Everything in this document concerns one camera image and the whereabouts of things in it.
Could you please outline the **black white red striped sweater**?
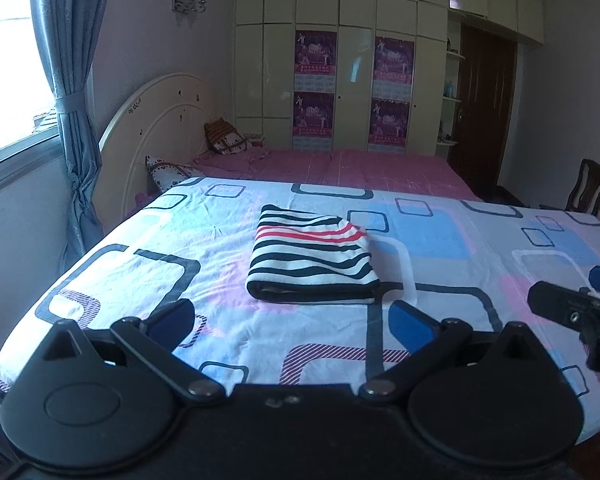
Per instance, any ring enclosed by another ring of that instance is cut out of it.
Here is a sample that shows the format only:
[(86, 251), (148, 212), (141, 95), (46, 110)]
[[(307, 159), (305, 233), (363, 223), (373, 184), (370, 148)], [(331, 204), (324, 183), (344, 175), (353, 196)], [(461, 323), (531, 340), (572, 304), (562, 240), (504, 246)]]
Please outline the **black white red striped sweater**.
[(330, 214), (262, 207), (246, 289), (274, 304), (370, 304), (380, 279), (366, 232)]

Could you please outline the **dark wooden chair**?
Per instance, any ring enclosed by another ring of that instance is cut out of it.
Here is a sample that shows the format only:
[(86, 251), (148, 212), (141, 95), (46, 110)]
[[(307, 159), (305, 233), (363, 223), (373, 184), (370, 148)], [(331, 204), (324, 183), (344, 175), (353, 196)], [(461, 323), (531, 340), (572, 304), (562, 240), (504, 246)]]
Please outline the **dark wooden chair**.
[(580, 162), (577, 182), (568, 196), (564, 211), (598, 216), (600, 212), (600, 164), (584, 158)]

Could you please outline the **patterned white bed sheet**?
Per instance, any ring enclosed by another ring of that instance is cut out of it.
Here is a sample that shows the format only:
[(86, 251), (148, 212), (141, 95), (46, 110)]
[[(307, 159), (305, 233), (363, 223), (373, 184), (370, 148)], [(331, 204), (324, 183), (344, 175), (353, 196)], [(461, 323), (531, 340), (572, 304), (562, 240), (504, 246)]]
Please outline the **patterned white bed sheet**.
[(63, 318), (106, 328), (176, 300), (195, 308), (176, 356), (226, 388), (362, 385), (445, 318), (528, 324), (600, 431), (600, 373), (578, 335), (535, 316), (529, 288), (587, 290), (588, 214), (368, 188), (193, 178), (123, 221), (24, 315), (0, 351), (7, 391)]

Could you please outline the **white patterned pillow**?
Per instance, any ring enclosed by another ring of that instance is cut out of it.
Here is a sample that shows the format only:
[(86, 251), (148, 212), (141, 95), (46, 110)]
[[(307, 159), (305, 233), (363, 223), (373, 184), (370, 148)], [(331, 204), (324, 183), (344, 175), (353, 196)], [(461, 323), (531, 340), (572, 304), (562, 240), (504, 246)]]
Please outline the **white patterned pillow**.
[(146, 156), (145, 167), (151, 180), (161, 193), (191, 179), (202, 178), (204, 174), (193, 166), (167, 162), (158, 157)]

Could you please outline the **pink bed sheet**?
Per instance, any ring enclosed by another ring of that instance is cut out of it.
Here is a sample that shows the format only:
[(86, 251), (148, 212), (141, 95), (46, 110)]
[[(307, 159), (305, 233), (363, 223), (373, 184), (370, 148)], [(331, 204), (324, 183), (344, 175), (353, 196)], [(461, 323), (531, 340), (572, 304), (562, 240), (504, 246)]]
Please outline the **pink bed sheet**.
[[(302, 152), (250, 148), (234, 155), (207, 152), (184, 164), (195, 167), (204, 177), (212, 178), (369, 188), (457, 200), (477, 198), (440, 157), (359, 150)], [(135, 195), (137, 208), (148, 205), (162, 194), (147, 170), (146, 176), (146, 190)]]

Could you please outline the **brown patterned pillow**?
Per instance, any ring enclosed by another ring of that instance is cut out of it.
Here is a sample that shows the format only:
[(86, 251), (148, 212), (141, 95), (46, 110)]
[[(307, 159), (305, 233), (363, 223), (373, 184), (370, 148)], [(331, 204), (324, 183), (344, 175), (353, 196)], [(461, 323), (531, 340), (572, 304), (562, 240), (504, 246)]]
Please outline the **brown patterned pillow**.
[(223, 118), (205, 124), (204, 134), (209, 148), (216, 154), (234, 155), (245, 152), (252, 147), (250, 141)]

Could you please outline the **corner shelf unit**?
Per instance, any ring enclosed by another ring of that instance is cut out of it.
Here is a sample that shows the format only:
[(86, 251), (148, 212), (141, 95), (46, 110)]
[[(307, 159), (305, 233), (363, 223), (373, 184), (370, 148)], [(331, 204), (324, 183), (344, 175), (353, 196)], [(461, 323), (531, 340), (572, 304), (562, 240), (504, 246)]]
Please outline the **corner shelf unit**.
[(451, 148), (456, 144), (454, 127), (460, 110), (460, 68), (464, 62), (460, 23), (448, 21), (446, 30), (445, 74), (442, 107), (439, 122), (436, 155), (448, 159)]

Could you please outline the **cream wooden headboard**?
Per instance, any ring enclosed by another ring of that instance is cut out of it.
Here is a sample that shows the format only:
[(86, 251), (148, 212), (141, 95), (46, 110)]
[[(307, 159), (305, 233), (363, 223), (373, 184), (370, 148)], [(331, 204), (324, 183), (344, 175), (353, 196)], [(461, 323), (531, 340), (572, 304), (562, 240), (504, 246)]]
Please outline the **cream wooden headboard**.
[(102, 168), (93, 205), (109, 233), (135, 208), (148, 189), (145, 158), (187, 164), (208, 150), (204, 125), (220, 117), (214, 93), (186, 73), (158, 77), (133, 93), (111, 119), (99, 141)]

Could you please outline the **lower right purple poster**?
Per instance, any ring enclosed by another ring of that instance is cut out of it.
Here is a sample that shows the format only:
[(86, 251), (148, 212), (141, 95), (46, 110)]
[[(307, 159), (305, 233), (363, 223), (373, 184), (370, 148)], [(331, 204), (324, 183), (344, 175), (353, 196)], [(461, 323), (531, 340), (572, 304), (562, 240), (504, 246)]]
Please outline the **lower right purple poster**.
[(410, 120), (410, 103), (373, 99), (370, 110), (370, 152), (404, 154)]

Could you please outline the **purple poster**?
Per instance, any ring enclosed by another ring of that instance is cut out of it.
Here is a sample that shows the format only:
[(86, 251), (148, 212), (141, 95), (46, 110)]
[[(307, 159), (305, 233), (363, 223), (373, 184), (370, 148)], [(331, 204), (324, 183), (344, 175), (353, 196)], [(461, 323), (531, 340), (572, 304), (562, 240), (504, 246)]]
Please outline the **purple poster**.
[(334, 94), (337, 71), (337, 33), (296, 31), (294, 91)]
[(330, 152), (334, 135), (334, 95), (296, 92), (291, 134), (292, 148), (296, 151)]
[(373, 98), (410, 102), (414, 73), (414, 41), (377, 36)]
[(410, 120), (410, 103), (373, 99), (370, 110), (370, 152), (404, 154)]

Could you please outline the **brown wooden door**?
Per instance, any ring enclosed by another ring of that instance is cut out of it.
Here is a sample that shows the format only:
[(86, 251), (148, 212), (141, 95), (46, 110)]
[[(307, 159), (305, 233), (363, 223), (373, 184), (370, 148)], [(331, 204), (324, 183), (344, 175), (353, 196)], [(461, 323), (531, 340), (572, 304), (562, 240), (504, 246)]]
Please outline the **brown wooden door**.
[(448, 162), (471, 192), (488, 200), (500, 177), (512, 112), (517, 45), (500, 36), (460, 26), (458, 103)]

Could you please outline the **window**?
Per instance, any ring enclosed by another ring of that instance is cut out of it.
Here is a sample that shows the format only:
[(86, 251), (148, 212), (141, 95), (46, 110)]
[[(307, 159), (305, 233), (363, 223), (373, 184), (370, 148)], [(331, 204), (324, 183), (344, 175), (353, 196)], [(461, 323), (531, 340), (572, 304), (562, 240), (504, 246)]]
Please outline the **window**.
[(0, 0), (0, 180), (57, 142), (54, 104), (30, 0)]

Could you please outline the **lower left purple poster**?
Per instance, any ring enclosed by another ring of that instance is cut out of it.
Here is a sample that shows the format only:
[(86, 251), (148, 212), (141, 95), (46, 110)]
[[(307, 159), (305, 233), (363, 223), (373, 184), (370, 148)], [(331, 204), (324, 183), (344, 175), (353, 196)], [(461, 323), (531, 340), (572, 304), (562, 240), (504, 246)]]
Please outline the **lower left purple poster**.
[(296, 151), (330, 152), (334, 135), (334, 95), (296, 92), (291, 134), (292, 148)]

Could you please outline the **upper right purple poster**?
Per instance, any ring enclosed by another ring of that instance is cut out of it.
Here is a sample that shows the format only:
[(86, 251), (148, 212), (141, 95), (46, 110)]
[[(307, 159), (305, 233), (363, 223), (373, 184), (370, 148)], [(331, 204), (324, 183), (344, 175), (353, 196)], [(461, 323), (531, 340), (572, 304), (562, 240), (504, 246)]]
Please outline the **upper right purple poster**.
[(410, 102), (414, 73), (414, 41), (377, 36), (373, 98)]

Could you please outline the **cream wardrobe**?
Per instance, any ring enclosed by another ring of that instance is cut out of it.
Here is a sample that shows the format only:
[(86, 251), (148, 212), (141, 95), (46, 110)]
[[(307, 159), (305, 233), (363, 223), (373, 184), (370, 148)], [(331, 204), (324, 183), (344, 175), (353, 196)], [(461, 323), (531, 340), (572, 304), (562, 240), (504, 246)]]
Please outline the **cream wardrobe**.
[(271, 148), (433, 155), (460, 23), (539, 44), (543, 0), (235, 0), (235, 114)]

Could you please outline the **upper left purple poster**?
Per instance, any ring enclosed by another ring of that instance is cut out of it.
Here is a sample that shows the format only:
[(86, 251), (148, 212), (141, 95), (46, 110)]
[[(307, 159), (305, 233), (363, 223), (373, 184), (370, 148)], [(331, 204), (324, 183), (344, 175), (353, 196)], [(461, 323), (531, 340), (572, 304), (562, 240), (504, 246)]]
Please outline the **upper left purple poster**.
[(337, 33), (296, 31), (294, 91), (334, 94), (337, 71)]

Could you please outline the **blue grey curtain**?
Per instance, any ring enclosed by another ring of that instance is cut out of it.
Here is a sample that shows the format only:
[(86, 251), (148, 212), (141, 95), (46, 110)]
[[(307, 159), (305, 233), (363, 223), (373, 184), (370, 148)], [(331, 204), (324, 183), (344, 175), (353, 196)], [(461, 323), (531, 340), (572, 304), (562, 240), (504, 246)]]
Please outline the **blue grey curtain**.
[(107, 0), (30, 0), (38, 53), (55, 98), (70, 184), (64, 269), (102, 239), (93, 205), (102, 159), (85, 96)]

